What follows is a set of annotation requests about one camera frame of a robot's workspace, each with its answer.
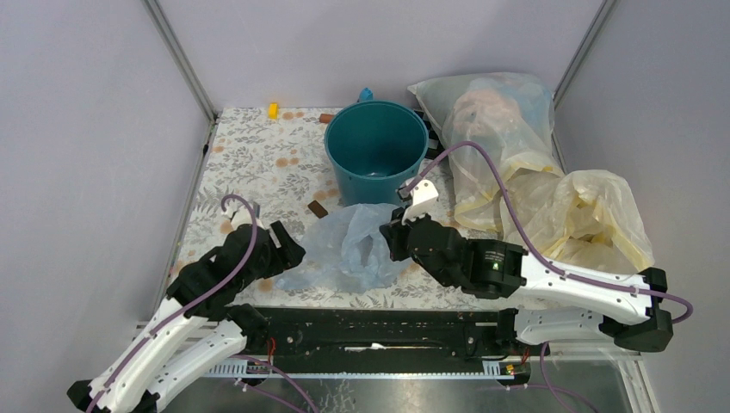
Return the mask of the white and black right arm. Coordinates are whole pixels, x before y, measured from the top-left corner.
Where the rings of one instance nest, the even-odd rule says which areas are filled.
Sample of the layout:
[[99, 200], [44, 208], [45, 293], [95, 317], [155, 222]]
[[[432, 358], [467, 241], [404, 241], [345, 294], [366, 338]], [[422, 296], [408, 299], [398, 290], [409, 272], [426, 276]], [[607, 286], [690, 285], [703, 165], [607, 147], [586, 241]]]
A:
[[608, 337], [641, 353], [666, 349], [674, 336], [671, 314], [660, 304], [665, 272], [610, 274], [551, 262], [496, 239], [467, 239], [425, 215], [392, 219], [380, 227], [394, 261], [412, 259], [444, 287], [477, 299], [512, 297], [560, 303], [552, 310], [505, 309], [493, 332], [498, 350], [515, 354], [525, 345]]

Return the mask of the light blue plastic trash bag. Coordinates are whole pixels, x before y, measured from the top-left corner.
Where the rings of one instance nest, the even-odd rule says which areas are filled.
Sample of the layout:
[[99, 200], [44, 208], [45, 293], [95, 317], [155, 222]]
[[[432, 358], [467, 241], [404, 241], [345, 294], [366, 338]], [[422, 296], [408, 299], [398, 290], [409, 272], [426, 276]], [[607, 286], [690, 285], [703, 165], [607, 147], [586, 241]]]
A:
[[396, 206], [357, 204], [328, 214], [304, 233], [300, 265], [275, 277], [282, 290], [326, 287], [343, 293], [365, 293], [390, 287], [411, 264], [394, 261], [380, 226]]

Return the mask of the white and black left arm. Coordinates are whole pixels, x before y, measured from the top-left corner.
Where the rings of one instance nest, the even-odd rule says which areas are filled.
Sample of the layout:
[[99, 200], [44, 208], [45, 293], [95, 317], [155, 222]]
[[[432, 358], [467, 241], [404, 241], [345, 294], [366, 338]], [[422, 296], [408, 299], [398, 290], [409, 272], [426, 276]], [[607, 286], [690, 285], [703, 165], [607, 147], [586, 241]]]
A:
[[224, 359], [273, 350], [267, 320], [233, 300], [253, 281], [300, 265], [304, 255], [279, 221], [269, 229], [240, 225], [182, 269], [119, 359], [95, 379], [73, 383], [68, 398], [84, 412], [161, 412]]

